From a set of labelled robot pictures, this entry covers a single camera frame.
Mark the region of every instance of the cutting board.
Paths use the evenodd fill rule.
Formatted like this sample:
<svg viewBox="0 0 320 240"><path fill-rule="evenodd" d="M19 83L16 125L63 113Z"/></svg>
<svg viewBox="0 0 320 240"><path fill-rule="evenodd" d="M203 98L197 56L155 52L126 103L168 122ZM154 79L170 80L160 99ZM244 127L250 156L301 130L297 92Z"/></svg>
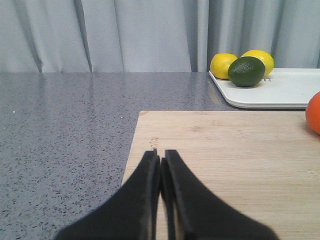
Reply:
<svg viewBox="0 0 320 240"><path fill-rule="evenodd" d="M281 240L320 239L320 136L303 111L142 111L123 182L153 148L178 150L213 193ZM157 240L168 239L165 219L160 200Z"/></svg>

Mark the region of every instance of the green lime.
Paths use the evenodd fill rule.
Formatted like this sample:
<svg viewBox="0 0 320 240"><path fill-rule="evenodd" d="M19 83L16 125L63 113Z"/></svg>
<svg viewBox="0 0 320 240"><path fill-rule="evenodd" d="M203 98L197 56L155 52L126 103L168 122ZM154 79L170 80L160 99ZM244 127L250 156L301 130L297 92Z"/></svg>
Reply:
<svg viewBox="0 0 320 240"><path fill-rule="evenodd" d="M266 66L253 56L243 56L231 63L228 76L239 87L252 87L264 77Z"/></svg>

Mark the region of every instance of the gray countertop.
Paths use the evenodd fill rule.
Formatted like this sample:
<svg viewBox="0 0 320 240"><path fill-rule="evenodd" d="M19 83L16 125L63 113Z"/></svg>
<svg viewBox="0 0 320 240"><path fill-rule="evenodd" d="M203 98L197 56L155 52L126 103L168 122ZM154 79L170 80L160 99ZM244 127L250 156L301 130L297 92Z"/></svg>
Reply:
<svg viewBox="0 0 320 240"><path fill-rule="evenodd" d="M0 239L51 240L105 202L142 110L237 108L207 72L1 73Z"/></svg>

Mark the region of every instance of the orange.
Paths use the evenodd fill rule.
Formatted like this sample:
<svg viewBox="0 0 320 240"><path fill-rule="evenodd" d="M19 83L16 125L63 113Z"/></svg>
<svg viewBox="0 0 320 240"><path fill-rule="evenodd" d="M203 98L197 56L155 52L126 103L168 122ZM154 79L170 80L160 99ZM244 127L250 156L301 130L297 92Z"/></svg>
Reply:
<svg viewBox="0 0 320 240"><path fill-rule="evenodd" d="M320 92L315 94L306 106L305 119L309 127L320 135Z"/></svg>

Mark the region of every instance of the lime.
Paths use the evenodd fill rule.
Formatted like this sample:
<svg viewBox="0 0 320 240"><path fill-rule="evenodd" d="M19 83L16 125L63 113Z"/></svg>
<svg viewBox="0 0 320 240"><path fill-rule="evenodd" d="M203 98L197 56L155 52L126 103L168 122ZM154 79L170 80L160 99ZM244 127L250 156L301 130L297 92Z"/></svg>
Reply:
<svg viewBox="0 0 320 240"><path fill-rule="evenodd" d="M229 79L229 66L236 59L237 56L232 53L218 53L214 55L210 63L212 74L218 79Z"/></svg>
<svg viewBox="0 0 320 240"><path fill-rule="evenodd" d="M264 77L266 67L253 56L243 56L231 63L228 75L232 83L239 87L252 87Z"/></svg>
<svg viewBox="0 0 320 240"><path fill-rule="evenodd" d="M266 51L262 51L258 49L250 50L245 52L241 57L247 57L247 56L258 58L263 62L263 64L265 65L265 74L264 74L265 77L268 76L275 67L274 58Z"/></svg>

